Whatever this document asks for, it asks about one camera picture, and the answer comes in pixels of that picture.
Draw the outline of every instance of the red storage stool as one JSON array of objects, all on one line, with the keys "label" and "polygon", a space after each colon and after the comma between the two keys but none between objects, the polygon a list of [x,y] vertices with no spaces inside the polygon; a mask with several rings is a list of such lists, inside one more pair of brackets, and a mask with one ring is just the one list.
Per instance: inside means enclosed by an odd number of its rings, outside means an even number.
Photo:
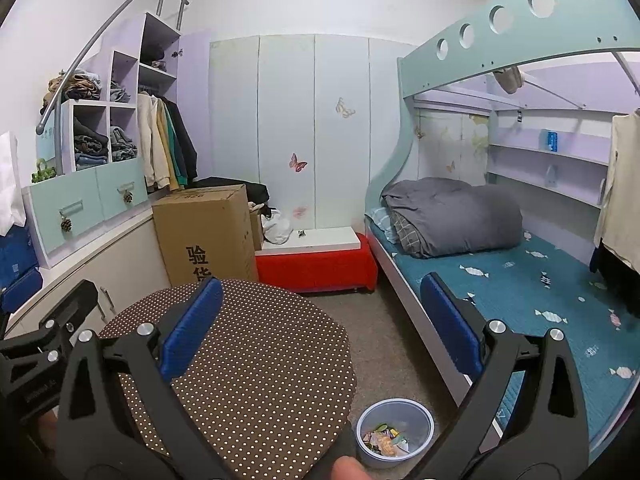
[{"label": "red storage stool", "polygon": [[261,283],[291,292],[327,292],[366,288],[375,290],[378,264],[365,235],[356,233],[360,248],[325,253],[256,256]]}]

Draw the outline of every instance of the gray comforter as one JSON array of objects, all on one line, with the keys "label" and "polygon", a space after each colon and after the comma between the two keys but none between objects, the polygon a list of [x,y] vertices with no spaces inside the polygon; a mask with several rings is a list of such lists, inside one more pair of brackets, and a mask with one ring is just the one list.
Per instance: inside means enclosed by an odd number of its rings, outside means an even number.
[{"label": "gray comforter", "polygon": [[410,251],[415,256],[506,249],[522,240],[520,207],[499,186],[423,178],[393,184],[382,197],[396,218],[415,228],[412,236],[419,240],[419,248],[414,243]]}]

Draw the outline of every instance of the round table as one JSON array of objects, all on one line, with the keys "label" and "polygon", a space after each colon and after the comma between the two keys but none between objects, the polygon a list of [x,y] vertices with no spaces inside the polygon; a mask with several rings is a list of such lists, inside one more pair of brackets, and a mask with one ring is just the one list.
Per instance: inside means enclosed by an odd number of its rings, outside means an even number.
[{"label": "round table", "polygon": [[[172,387],[238,476],[302,478],[347,423],[356,377],[346,330],[297,294],[222,280],[222,309]],[[158,322],[197,283],[160,290],[119,313],[101,337]],[[146,445],[166,454],[130,376],[120,381]]]}]

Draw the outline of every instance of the trash can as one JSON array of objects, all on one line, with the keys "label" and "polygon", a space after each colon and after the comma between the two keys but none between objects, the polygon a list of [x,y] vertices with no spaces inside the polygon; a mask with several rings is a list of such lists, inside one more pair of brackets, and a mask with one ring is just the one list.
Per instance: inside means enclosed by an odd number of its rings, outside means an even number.
[{"label": "trash can", "polygon": [[[370,450],[362,438],[380,424],[388,424],[406,437],[409,454],[381,456]],[[395,467],[423,452],[433,438],[433,417],[423,405],[409,399],[386,399],[367,408],[358,420],[356,440],[360,461],[375,469]]]}]

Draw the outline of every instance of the metal handrail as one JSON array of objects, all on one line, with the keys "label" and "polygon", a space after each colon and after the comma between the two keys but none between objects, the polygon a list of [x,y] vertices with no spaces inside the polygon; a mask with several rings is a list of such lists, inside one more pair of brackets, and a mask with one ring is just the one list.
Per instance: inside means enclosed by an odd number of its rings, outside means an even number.
[{"label": "metal handrail", "polygon": [[[65,88],[66,83],[69,81],[69,78],[71,78],[71,76],[75,72],[76,68],[78,68],[78,65],[80,65],[81,61],[84,59],[84,56],[86,56],[86,54],[89,52],[89,49],[91,49],[91,47],[94,46],[95,42],[98,41],[98,38],[100,38],[100,36],[103,34],[103,32],[105,30],[107,30],[107,28],[111,25],[111,23],[113,23],[113,21],[120,15],[120,13],[124,9],[126,9],[129,6],[129,4],[132,1],[133,0],[126,0],[120,7],[118,7],[118,9],[109,17],[109,19],[106,22],[104,22],[104,24],[98,29],[98,31],[93,35],[93,37],[89,40],[89,42],[80,51],[80,54],[78,54],[78,57],[76,57],[76,59],[71,64],[69,69],[65,72],[65,75],[62,78],[62,81],[60,81],[60,84],[58,85],[58,88],[54,92],[53,97],[51,98],[51,101],[49,101],[49,104],[47,105],[46,109],[44,110],[44,114],[42,115],[42,118],[40,119],[40,122],[36,126],[36,134],[37,135],[42,135],[43,132],[44,132],[44,127],[47,124],[47,121],[49,120],[49,117],[50,117],[51,113],[55,109],[56,115],[55,115],[55,118],[54,118],[54,127],[53,127],[54,128],[54,134],[53,134],[54,138],[53,138],[53,142],[54,142],[55,156],[56,156],[56,159],[55,159],[56,160],[56,172],[57,172],[58,175],[63,174],[63,169],[62,169],[62,151],[61,151],[61,140],[62,140],[62,133],[61,133],[62,117],[61,117],[61,111],[62,111],[62,92],[63,92],[63,89]],[[160,13],[162,12],[162,4],[163,3],[164,3],[164,0],[159,0],[158,8],[156,10],[156,15],[157,16],[160,16]],[[175,27],[177,30],[180,30],[180,26],[182,25],[182,14],[184,12],[184,6],[187,6],[187,5],[189,5],[189,1],[188,0],[180,0],[180,11],[178,12],[178,20],[177,20],[176,27]]]}]

